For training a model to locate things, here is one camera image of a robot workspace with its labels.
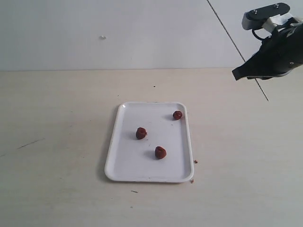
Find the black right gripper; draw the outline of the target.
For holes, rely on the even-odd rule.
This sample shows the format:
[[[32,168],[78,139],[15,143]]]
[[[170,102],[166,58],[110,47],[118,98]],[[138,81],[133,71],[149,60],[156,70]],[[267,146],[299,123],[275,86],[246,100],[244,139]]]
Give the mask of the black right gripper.
[[[264,41],[259,52],[232,70],[235,80],[268,80],[288,75],[303,64],[303,25],[281,30]]]

